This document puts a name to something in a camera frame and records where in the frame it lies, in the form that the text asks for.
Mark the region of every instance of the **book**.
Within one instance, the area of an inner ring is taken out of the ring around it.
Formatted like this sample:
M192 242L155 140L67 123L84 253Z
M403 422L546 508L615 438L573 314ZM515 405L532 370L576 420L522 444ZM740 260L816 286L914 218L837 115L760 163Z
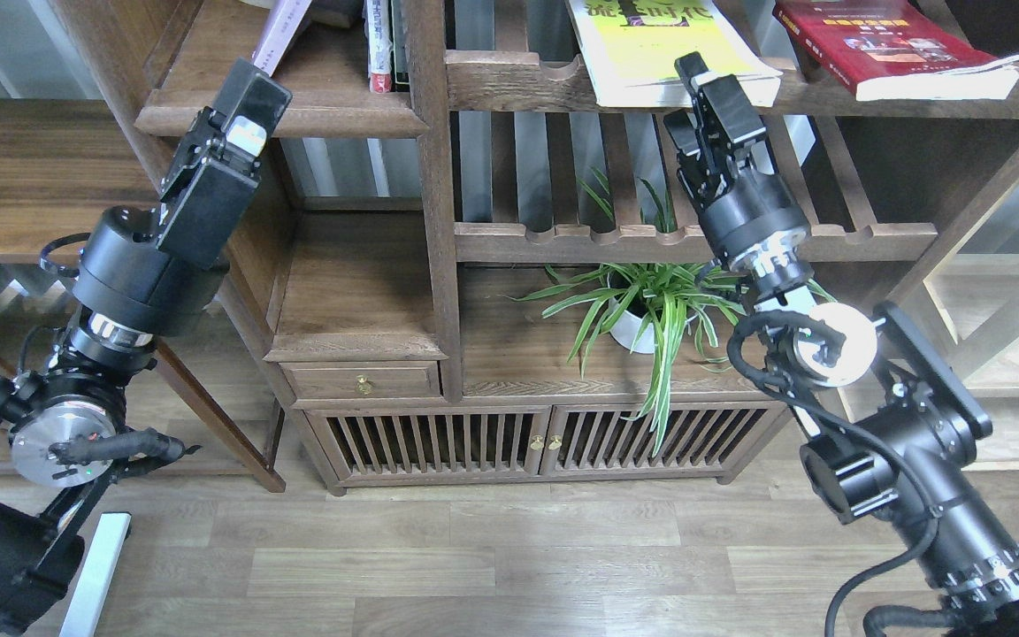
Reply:
M687 108L677 57L697 51L715 75L736 75L755 106L771 106L781 72L745 44L712 0L567 0L597 104Z
M408 75L408 29L404 21L404 3L392 0L392 88L412 89Z
M392 92L392 21L388 0L367 0L368 88L372 93Z
M777 0L773 16L861 102L1004 100L1019 77L1019 56L978 51L906 0Z

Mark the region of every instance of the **brass knob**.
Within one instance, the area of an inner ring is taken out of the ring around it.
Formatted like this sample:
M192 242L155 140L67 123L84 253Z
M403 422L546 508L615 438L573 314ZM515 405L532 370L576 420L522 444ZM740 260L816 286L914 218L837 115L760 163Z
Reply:
M372 381L368 379L368 376L364 374L357 376L357 393L360 395L372 393Z

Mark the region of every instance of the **cabinet door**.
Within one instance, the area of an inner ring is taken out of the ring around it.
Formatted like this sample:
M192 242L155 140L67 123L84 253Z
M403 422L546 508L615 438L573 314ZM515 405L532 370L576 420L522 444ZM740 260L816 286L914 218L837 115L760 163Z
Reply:
M732 479L785 422L777 403L676 405L662 447L634 409L555 407L541 475L711 476Z
M346 486L530 479L549 423L548 407L306 415Z

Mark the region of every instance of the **potted plant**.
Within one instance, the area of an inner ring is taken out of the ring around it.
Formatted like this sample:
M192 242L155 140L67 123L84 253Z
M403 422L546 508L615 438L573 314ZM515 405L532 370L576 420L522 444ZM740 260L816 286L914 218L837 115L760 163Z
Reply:
M593 174L602 195L583 181L581 185L603 213L614 221L606 177L599 170L593 170ZM674 214L663 205L663 199L654 192L650 182L641 181L654 201L655 228L661 232L674 230ZM650 416L648 426L655 432L653 453L658 453L671 414L671 371L685 334L688 330L693 332L695 350L703 358L703 341L712 348L718 347L718 333L714 329L711 313L718 313L731 324L737 324L739 316L745 313L741 303L736 301L739 278L720 267L695 263L602 263L594 270L567 281L561 281L552 267L546 266L546 271L555 281L553 285L515 301L549 299L594 283L591 289L553 303L541 312L544 319L567 308L587 304L587 313L567 359L567 362L572 362L578 352L581 354L582 375L595 339L606 333L615 337L618 331L625 331L622 327L624 322L634 324L634 329L627 329L628 333L635 331L634 339L627 339L624 334L618 338L623 338L621 342L628 350L643 351L642 344L638 343L640 338L650 335L653 339L650 384L643 405L632 419ZM712 366L725 363L725 359L705 359ZM711 367L711 371L715 372L727 369Z

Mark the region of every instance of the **wooden shelf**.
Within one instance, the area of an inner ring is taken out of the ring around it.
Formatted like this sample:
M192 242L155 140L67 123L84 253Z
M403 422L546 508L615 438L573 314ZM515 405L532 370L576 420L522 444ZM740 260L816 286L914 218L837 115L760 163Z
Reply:
M550 185L553 189L553 215L545 220L531 218L529 225L518 221L525 217L517 210L517 185L514 184L515 150L513 144L499 142L493 135L493 157L504 165L493 171L501 193L494 193L493 222L457 222L453 225L455 250L460 262L474 263L590 263L590 262L676 262L707 261L713 255L702 229L697 224L693 206L675 176L679 165L675 148L655 117L660 158L667 196L675 210L679 230L658 232L643 222L636 198L632 157L627 146L627 126L622 114L605 113L600 117L605 172L611 185L615 223L597 229L581 220L575 189L577 177L571 161L571 130L567 116L550 116L548 134ZM834 117L816 117L823 170L815 173L797 161L793 143L781 117L765 117L771 138L774 161L812 223L812 237L801 248L810 262L914 261L937 237L931 223L882 222L872 210L861 183L844 135ZM505 126L513 142L513 121L493 122L494 129ZM826 173L820 177L816 173Z
M306 214L268 362L442 359L420 214Z
M969 337L1019 291L1019 255L959 254L929 279L928 286L950 333L958 339ZM1019 339L969 375L966 386L978 395L1019 395Z
M631 354L611 337L601 337L593 348L584 378L579 361L566 363L584 312L570 308L541 319L548 303L518 303L521 298L549 285L537 267L467 267L460 278L462 339L466 356L464 392L467 399L522 399L554 404L597 400L610 404L641 403L651 378L651 358ZM719 334L729 335L719 323ZM747 360L761 362L760 342L747 346ZM675 364L674 400L767 400L733 370L708 372L699 355L684 343Z
M234 60L250 59L267 15L238 0L206 0L137 127L165 137L186 132ZM309 25L274 79L293 92L276 131L280 138L417 138L427 130L408 94L368 90L368 42L360 28Z
M857 102L834 77L806 82L793 60L767 57L781 70L781 89L763 114L807 113L861 117L986 117L1019 119L1019 81L1008 100L886 100ZM537 53L517 51L448 51L447 98L457 111L598 111L587 67L577 56L562 65L541 62ZM672 108L642 109L667 112Z
M104 102L0 101L0 263L36 263L108 207L155 201Z

